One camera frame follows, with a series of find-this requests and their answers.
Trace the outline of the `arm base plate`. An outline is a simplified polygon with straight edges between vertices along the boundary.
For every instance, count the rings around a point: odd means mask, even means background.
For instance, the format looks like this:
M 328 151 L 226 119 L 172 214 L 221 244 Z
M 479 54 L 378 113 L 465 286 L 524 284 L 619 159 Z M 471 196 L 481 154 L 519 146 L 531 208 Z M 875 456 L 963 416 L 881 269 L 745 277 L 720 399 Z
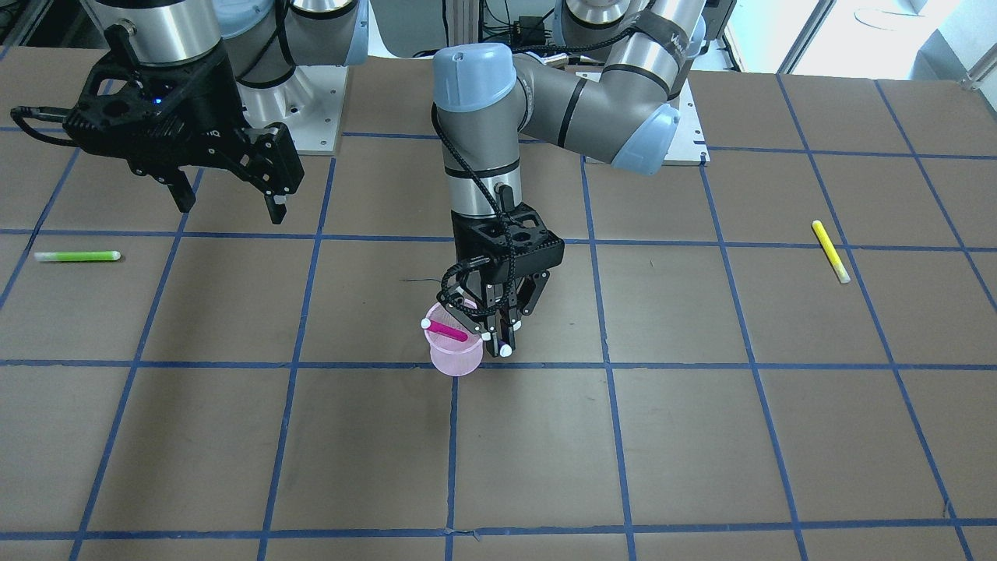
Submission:
M 284 123 L 300 155 L 333 156 L 349 73 L 347 67 L 299 66 L 287 81 L 270 88 L 239 84 L 245 118 L 257 129 Z
M 683 86 L 678 98 L 653 111 L 611 160 L 591 155 L 584 159 L 639 175 L 655 175 L 665 166 L 710 162 L 691 83 Z

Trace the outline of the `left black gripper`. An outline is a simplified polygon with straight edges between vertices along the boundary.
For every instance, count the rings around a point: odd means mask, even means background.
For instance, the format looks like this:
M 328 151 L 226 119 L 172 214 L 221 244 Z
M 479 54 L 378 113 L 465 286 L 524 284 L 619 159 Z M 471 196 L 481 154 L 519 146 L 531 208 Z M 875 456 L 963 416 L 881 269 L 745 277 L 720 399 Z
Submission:
M 493 217 L 503 220 L 512 210 Z M 531 266 L 525 259 L 506 256 L 501 259 L 459 259 L 449 267 L 439 281 L 439 302 L 427 310 L 424 317 L 460 328 L 470 334 L 464 344 L 484 342 L 474 328 L 488 328 L 487 351 L 494 358 L 509 358 L 516 349 L 516 331 L 521 316 L 535 310 L 544 286 L 556 266 L 542 269 Z M 438 340 L 432 344 L 459 344 Z

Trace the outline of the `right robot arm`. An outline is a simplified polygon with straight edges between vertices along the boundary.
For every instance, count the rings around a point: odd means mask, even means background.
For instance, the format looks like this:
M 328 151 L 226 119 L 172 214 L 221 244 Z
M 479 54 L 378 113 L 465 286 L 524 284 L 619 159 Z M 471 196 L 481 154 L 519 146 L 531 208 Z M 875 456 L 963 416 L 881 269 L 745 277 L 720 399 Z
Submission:
M 280 224 L 304 178 L 302 130 L 329 128 L 306 69 L 369 54 L 367 1 L 89 1 L 109 53 L 62 127 L 167 188 L 182 213 L 185 167 L 222 169 L 260 192 Z

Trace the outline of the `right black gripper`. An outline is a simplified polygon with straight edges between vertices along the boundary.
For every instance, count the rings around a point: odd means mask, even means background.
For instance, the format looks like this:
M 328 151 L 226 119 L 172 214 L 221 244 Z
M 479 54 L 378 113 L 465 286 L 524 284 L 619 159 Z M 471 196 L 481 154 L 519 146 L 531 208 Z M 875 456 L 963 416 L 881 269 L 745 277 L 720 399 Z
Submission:
M 257 129 L 247 122 L 224 47 L 161 67 L 129 63 L 121 50 L 113 49 L 102 57 L 102 65 L 124 71 L 136 82 L 149 79 L 165 94 L 160 138 L 120 159 L 136 174 L 152 175 L 165 185 L 179 212 L 188 213 L 196 203 L 181 168 L 200 166 L 228 170 L 249 182 L 264 195 L 271 224 L 284 222 L 287 198 L 304 178 L 303 164 L 288 127 L 273 123 Z

